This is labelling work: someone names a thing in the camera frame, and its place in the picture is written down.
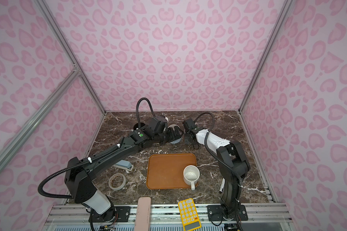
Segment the light blue woven coaster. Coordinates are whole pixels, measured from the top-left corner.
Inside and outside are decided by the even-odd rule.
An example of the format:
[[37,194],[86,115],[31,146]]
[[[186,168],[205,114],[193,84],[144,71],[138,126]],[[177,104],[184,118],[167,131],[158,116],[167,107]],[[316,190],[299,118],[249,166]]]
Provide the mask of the light blue woven coaster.
[[180,139],[177,139],[177,140],[172,141],[171,144],[177,144],[177,143],[179,143],[179,142],[181,142],[181,141],[182,141],[182,139],[180,138]]

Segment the white speckled pink mug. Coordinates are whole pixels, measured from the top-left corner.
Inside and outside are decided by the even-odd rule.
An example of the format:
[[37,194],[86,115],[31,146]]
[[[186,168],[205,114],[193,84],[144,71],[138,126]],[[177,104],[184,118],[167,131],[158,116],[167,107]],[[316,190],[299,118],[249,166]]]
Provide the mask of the white speckled pink mug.
[[188,186],[190,186],[192,191],[196,189],[196,184],[198,183],[199,178],[200,178],[200,171],[196,166],[189,165],[184,168],[183,180]]

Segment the light blue mug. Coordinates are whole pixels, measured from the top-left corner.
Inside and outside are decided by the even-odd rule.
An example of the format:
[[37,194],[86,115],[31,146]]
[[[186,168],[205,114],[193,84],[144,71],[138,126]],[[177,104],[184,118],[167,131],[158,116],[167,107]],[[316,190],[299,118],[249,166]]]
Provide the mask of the light blue mug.
[[179,132],[180,128],[178,125],[176,124],[171,124],[168,126],[168,131],[171,131],[171,132]]

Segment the black mug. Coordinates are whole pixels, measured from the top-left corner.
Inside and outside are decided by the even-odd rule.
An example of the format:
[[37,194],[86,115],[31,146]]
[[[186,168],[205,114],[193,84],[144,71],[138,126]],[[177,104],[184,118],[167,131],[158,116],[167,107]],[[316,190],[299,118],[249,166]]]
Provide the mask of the black mug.
[[146,126],[146,124],[145,123],[136,123],[135,125],[134,125],[134,127],[133,127],[133,130],[141,130],[141,129],[143,129],[144,127]]

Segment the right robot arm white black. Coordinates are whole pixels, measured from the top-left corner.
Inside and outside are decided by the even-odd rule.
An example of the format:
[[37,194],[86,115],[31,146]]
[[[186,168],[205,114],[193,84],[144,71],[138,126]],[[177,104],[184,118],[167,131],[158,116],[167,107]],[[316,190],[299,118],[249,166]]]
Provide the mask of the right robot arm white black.
[[213,134],[209,129],[199,127],[193,119],[183,122],[184,140],[188,144],[201,144],[218,162],[224,181],[221,197],[223,217],[227,220],[240,220],[242,185],[251,166],[242,144],[229,141]]

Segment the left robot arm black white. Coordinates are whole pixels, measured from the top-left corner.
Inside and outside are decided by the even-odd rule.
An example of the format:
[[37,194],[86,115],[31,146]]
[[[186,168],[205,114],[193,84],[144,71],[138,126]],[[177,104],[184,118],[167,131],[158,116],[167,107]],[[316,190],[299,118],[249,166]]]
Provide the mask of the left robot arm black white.
[[154,131],[145,125],[123,137],[118,144],[91,156],[90,159],[72,158],[67,164],[67,167],[72,169],[65,175],[65,184],[71,199],[76,204],[86,205],[99,214],[104,214],[112,207],[112,203],[96,188],[93,180],[117,162],[154,144],[164,145],[180,141],[183,134],[178,125],[168,127],[164,131]]

